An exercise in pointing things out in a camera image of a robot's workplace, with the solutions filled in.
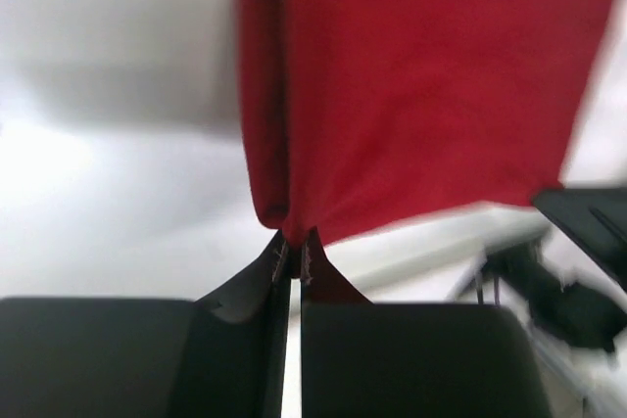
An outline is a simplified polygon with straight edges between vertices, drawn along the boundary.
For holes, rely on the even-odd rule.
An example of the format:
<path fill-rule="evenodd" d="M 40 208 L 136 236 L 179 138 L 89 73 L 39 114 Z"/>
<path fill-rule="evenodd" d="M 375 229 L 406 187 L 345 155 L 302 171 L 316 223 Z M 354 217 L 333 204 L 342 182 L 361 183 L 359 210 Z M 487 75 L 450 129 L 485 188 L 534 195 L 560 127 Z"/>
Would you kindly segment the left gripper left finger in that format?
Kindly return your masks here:
<path fill-rule="evenodd" d="M 288 246 L 196 301 L 1 302 L 5 417 L 277 417 L 291 279 Z"/>

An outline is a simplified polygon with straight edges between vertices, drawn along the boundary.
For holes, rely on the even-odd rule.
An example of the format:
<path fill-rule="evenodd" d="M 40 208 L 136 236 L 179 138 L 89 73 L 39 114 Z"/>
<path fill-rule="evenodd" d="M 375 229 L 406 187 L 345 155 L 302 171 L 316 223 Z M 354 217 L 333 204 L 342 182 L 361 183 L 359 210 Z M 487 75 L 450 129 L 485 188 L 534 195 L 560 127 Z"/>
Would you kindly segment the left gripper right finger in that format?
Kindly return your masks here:
<path fill-rule="evenodd" d="M 492 304 L 374 303 L 302 246 L 305 417 L 527 418 L 552 414 L 517 318 Z"/>

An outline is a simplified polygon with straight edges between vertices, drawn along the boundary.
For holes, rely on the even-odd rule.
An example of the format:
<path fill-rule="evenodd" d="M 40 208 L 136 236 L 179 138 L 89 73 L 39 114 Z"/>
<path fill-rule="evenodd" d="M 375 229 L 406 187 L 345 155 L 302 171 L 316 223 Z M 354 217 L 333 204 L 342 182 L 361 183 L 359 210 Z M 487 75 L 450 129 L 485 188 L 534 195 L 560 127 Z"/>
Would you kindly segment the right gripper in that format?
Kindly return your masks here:
<path fill-rule="evenodd" d="M 626 287 L 626 188 L 547 189 L 533 206 L 621 288 Z M 487 254 L 481 276 L 502 280 L 528 305 L 532 324 L 572 348 L 616 353 L 626 311 L 607 294 L 543 264 L 541 240 Z"/>

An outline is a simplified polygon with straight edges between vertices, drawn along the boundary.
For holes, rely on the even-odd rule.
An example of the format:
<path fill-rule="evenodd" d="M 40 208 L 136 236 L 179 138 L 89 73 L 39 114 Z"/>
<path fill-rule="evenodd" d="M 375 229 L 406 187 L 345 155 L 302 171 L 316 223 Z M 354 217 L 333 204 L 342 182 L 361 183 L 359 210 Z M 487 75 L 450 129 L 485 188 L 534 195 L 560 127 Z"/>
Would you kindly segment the dark red t shirt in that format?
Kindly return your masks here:
<path fill-rule="evenodd" d="M 239 0 L 260 222 L 293 247 L 557 185 L 612 0 Z"/>

